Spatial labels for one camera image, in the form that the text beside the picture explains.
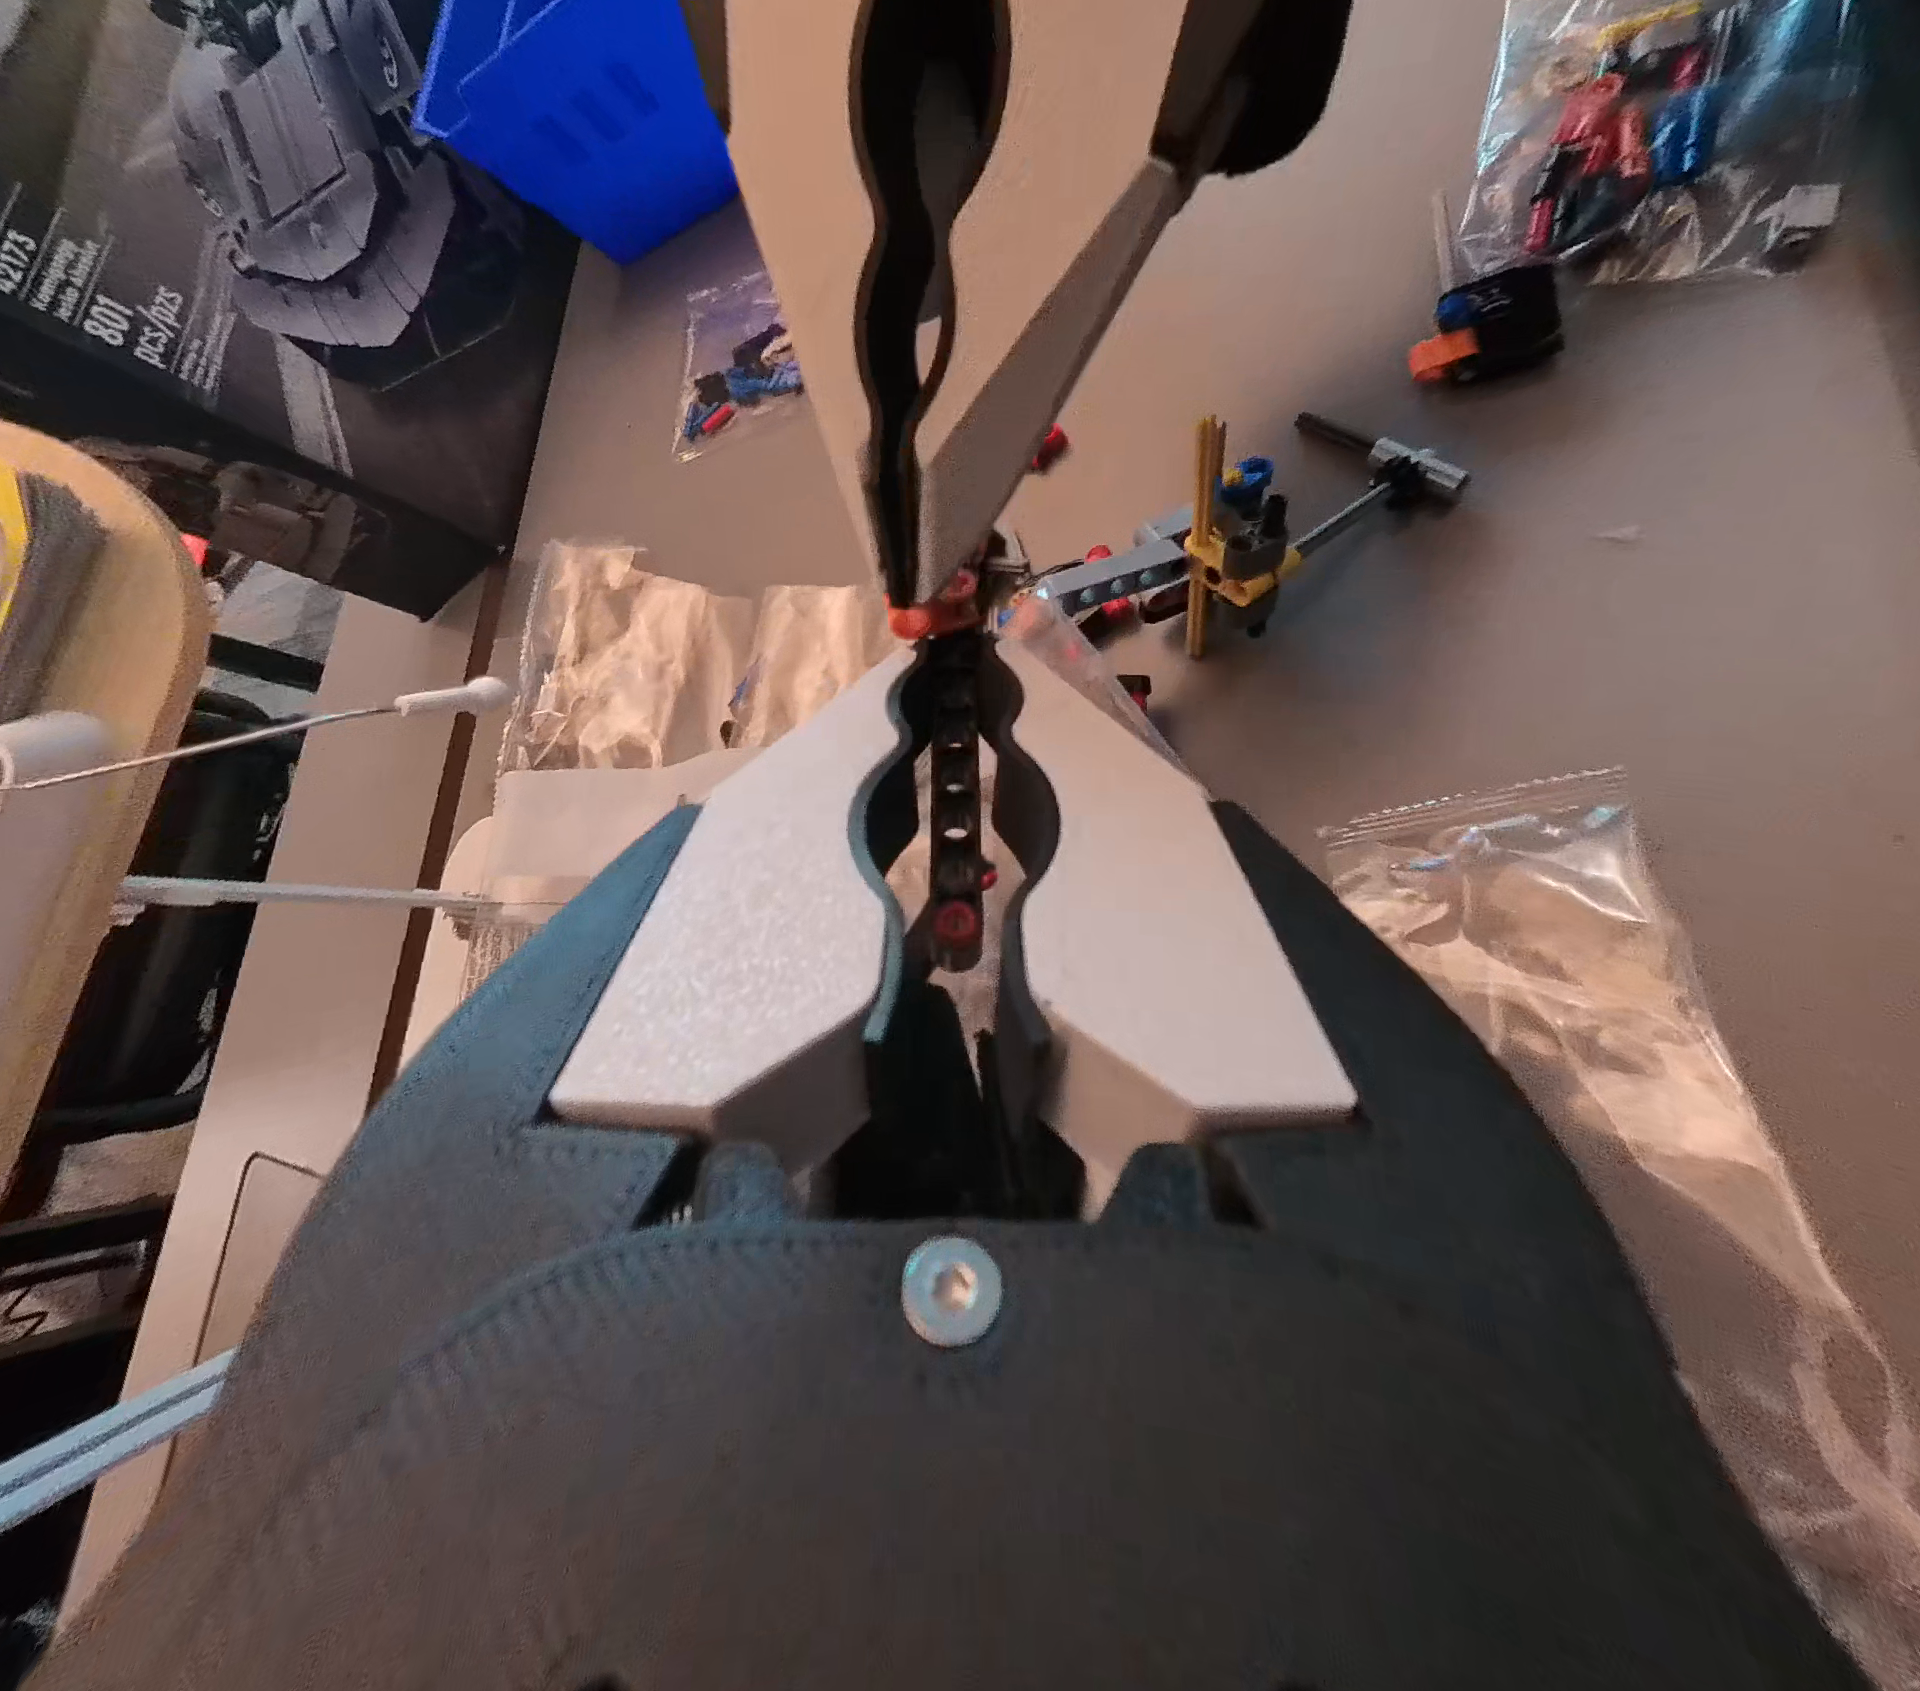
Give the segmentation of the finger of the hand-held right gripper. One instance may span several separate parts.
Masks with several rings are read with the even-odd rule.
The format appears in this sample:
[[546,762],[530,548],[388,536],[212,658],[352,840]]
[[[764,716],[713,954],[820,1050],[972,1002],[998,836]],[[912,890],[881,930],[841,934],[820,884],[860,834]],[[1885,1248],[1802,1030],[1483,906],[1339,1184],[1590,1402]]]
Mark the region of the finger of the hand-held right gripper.
[[861,276],[878,236],[854,119],[866,5],[723,0],[725,131],[835,488],[887,600],[909,604],[912,574],[889,566],[876,504],[880,414],[858,348]]
[[1154,155],[1187,0],[995,0],[1003,87],[947,230],[950,332],[914,432],[915,598],[973,552],[1172,218]]

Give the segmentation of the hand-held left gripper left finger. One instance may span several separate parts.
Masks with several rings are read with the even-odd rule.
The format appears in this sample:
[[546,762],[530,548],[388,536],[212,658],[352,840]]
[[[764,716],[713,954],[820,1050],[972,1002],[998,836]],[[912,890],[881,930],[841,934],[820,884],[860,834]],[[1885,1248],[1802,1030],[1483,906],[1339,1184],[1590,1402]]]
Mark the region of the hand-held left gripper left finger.
[[559,1122],[760,1144],[788,1176],[868,1122],[904,964],[889,870],[921,824],[915,666],[896,648],[708,792],[548,1094]]

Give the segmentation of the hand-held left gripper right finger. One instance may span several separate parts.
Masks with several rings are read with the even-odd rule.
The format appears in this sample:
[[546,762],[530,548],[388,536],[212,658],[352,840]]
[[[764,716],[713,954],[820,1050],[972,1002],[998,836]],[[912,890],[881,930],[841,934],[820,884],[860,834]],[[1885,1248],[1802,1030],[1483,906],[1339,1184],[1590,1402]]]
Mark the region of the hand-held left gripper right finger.
[[1106,1204],[1148,1146],[1347,1122],[1354,1082],[1211,798],[1030,648],[999,658],[1058,822],[1013,932],[1045,1036],[1037,1114],[1081,1200]]

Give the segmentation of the black lego beam with pins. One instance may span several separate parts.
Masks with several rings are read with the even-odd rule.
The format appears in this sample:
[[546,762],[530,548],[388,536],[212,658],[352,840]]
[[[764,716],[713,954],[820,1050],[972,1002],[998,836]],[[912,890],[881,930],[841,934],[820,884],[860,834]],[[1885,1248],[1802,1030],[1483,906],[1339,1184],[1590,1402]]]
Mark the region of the black lego beam with pins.
[[915,652],[902,704],[914,756],[925,762],[925,894],[908,944],[929,970],[953,976],[984,958],[998,878],[984,838],[982,794],[986,596],[986,574],[973,558],[933,600],[889,616]]

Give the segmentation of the multicoloured lego assembly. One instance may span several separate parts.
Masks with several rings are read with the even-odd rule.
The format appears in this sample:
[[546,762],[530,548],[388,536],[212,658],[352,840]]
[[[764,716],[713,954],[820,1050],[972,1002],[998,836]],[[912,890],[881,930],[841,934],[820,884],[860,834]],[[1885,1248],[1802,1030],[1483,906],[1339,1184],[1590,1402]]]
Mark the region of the multicoloured lego assembly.
[[1025,590],[1078,624],[1178,620],[1187,656],[1198,658],[1211,628],[1257,640],[1284,588],[1352,534],[1416,512],[1453,510],[1474,484],[1448,456],[1314,412],[1300,412],[1293,430],[1364,466],[1356,498],[1320,522],[1296,530],[1276,464],[1265,456],[1229,460],[1223,426],[1208,418],[1195,436],[1195,466],[1211,468],[1211,480],[1195,486],[1185,508],[1148,524],[1125,552],[1088,552],[1045,570]]

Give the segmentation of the small bag blue lego parts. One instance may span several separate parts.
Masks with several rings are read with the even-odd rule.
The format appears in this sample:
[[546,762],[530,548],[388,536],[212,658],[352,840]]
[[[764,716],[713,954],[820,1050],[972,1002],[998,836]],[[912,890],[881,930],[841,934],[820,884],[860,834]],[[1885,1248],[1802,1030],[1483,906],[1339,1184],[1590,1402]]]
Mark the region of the small bag blue lego parts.
[[803,410],[797,350],[761,264],[685,296],[675,460],[710,456]]

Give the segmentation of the small bag red lego parts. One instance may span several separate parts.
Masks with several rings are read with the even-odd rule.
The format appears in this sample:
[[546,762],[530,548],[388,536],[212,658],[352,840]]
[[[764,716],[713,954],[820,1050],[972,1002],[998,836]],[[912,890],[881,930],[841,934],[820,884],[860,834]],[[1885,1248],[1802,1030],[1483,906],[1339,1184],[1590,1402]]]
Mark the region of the small bag red lego parts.
[[1506,0],[1452,244],[1596,286],[1798,270],[1862,85],[1857,0]]

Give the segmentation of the black orange lego block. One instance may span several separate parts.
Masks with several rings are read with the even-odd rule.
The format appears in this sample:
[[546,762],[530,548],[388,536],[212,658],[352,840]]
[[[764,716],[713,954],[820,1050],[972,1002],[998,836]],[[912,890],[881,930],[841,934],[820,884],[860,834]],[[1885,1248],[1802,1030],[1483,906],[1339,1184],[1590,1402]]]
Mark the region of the black orange lego block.
[[1406,354],[1411,382],[1467,388],[1536,372],[1566,348],[1558,270],[1511,264],[1443,292],[1434,330]]

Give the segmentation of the dark lego set box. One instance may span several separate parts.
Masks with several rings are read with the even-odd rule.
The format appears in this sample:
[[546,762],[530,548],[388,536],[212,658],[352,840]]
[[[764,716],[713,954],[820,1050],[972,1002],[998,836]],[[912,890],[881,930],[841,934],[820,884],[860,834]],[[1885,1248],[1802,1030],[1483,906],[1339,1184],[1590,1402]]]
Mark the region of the dark lego set box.
[[427,133],[443,0],[1,0],[1,412],[427,620],[512,556],[575,240]]

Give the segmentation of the lego instruction booklet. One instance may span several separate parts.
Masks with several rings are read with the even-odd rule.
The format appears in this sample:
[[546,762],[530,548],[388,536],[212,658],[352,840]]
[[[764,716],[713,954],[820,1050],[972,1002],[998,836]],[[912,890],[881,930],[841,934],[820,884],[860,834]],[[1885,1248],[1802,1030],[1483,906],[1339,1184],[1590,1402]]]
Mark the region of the lego instruction booklet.
[[39,708],[107,536],[70,486],[1,468],[4,726]]

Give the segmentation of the blue plastic bin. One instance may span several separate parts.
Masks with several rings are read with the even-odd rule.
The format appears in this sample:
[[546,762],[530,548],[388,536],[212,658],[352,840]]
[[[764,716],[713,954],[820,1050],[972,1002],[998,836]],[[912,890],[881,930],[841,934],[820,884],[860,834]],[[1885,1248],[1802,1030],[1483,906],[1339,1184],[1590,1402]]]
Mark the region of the blue plastic bin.
[[413,125],[614,264],[737,193],[680,0],[441,0]]

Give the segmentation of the crumpled empty clear bag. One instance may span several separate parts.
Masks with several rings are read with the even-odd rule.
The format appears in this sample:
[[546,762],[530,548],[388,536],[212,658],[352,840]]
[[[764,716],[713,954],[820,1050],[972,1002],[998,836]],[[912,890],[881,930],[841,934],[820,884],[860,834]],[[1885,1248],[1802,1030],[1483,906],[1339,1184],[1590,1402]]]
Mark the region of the crumpled empty clear bag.
[[868,588],[723,598],[654,570],[637,548],[548,544],[495,774],[661,770],[758,750],[898,648]]

